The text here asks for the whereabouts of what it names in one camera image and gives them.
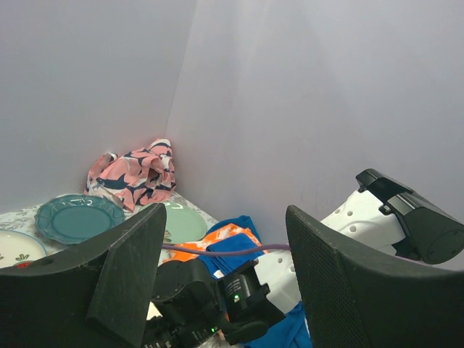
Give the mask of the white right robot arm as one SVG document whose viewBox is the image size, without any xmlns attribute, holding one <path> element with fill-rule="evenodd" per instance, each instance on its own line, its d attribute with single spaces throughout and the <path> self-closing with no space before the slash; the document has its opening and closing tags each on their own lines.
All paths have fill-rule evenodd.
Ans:
<svg viewBox="0 0 464 348">
<path fill-rule="evenodd" d="M 461 347 L 463 224 L 374 169 L 323 220 L 291 205 L 288 243 L 218 225 L 171 247 L 143 347 Z"/>
</svg>

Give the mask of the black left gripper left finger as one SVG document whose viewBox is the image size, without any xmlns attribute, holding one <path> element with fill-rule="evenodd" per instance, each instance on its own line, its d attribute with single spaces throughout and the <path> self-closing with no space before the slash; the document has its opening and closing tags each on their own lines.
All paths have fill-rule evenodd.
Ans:
<svg viewBox="0 0 464 348">
<path fill-rule="evenodd" d="M 163 204 L 26 267 L 1 270 L 3 347 L 140 347 L 165 234 Z"/>
</svg>

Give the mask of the teal scalloped plate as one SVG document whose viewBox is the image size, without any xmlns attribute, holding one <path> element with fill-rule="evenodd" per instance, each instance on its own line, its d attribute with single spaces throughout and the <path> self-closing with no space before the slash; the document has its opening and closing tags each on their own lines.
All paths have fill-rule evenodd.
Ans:
<svg viewBox="0 0 464 348">
<path fill-rule="evenodd" d="M 36 230 L 61 244 L 79 244 L 125 221 L 123 209 L 108 199 L 68 194 L 41 205 L 35 216 Z"/>
</svg>

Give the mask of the white green rimmed plate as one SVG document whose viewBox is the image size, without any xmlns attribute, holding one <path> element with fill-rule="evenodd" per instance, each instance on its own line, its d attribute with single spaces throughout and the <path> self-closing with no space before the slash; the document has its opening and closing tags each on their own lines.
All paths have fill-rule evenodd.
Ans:
<svg viewBox="0 0 464 348">
<path fill-rule="evenodd" d="M 17 231 L 1 230 L 0 267 L 26 267 L 47 256 L 45 246 L 37 239 Z"/>
</svg>

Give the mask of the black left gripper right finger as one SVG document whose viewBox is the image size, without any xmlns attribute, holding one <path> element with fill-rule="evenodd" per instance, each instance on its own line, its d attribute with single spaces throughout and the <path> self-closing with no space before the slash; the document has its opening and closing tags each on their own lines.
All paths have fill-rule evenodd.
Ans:
<svg viewBox="0 0 464 348">
<path fill-rule="evenodd" d="M 461 347 L 463 273 L 384 254 L 300 208 L 286 231 L 314 347 Z"/>
</svg>

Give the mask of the mint green plate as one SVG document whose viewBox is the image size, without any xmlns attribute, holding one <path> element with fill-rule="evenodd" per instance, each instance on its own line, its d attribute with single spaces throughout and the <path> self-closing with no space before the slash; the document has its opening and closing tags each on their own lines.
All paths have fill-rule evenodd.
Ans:
<svg viewBox="0 0 464 348">
<path fill-rule="evenodd" d="M 179 203 L 163 204 L 167 213 L 164 244 L 182 244 L 204 238 L 207 225 L 198 212 Z"/>
</svg>

